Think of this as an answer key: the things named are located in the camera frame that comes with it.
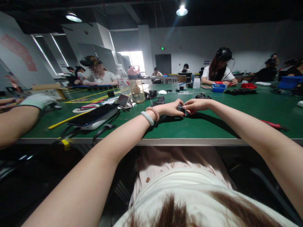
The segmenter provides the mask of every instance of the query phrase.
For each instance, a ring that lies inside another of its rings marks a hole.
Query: red wall graphic
[[[0,44],[5,46],[14,54],[21,57],[22,61],[24,61],[29,71],[38,71],[28,49],[25,46],[23,46],[21,43],[19,43],[16,39],[10,37],[8,34],[5,34],[4,36],[1,37]]]

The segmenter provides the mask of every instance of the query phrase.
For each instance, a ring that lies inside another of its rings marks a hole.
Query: hand
[[[168,116],[181,116],[184,117],[185,114],[177,110],[179,104],[184,105],[181,99],[177,99],[174,102],[155,106],[155,109],[158,111],[159,115],[168,115]]]
[[[223,81],[223,84],[225,84],[226,86],[229,86],[230,82],[229,81]]]
[[[58,102],[48,95],[35,94],[24,99],[19,106],[34,106],[42,110],[51,104],[56,105]]]
[[[211,101],[211,99],[191,99],[184,104],[183,109],[193,115],[197,111],[207,110]]]
[[[230,86],[237,86],[237,84],[238,84],[237,80],[236,81],[232,81],[231,84],[230,84]]]

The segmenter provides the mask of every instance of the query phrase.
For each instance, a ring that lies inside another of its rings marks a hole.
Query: water bottle
[[[130,84],[130,90],[135,103],[143,103],[145,101],[145,95],[141,80],[141,74],[139,66],[132,66],[127,70],[127,75]]]
[[[128,81],[128,76],[123,68],[117,68],[116,77],[118,80],[121,94],[130,97],[131,96],[130,84]]]

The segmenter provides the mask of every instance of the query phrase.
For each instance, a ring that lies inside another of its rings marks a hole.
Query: bright window
[[[145,72],[142,51],[119,52],[123,56],[129,56],[131,65],[140,66],[140,72]]]

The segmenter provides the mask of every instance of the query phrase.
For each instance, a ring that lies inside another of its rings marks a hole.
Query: green workbench
[[[243,111],[258,119],[289,127],[290,130],[283,133],[297,143],[303,144],[303,108],[296,105],[298,101],[300,101],[300,98],[273,94],[270,92],[272,89],[270,87],[258,86],[258,94],[256,95],[232,96],[225,93],[213,93],[210,90],[202,88],[188,88],[187,91],[192,92],[193,94],[181,95],[175,92],[176,84],[145,84],[144,86],[145,91],[147,92],[149,90],[172,90],[173,92],[164,95],[166,103],[173,102],[177,98],[186,102],[191,98],[195,98],[200,92],[203,92],[216,101]],[[106,92],[107,91],[101,90],[67,91],[66,96],[68,99],[60,101],[60,105],[63,108],[61,110],[45,113],[31,131],[19,140],[19,143],[52,143],[67,127],[67,124],[64,123],[50,131],[45,131],[47,127],[74,116],[75,114],[72,113],[72,110],[105,96]],[[139,115],[141,111],[144,111],[146,107],[151,106],[152,102],[156,100],[157,99],[153,99],[141,104],[136,104],[129,112],[121,112],[114,124],[117,126],[122,125]],[[92,138],[99,129],[79,134],[70,139],[70,142],[73,144],[92,144]],[[104,138],[109,133],[110,131],[106,131],[99,139]],[[147,131],[138,145],[234,146],[247,144],[242,139],[238,138],[231,128],[220,120],[212,111],[207,110],[199,112],[191,117],[185,117],[181,120],[174,120],[165,116],[160,120],[159,124],[155,124],[154,127],[151,127]]]

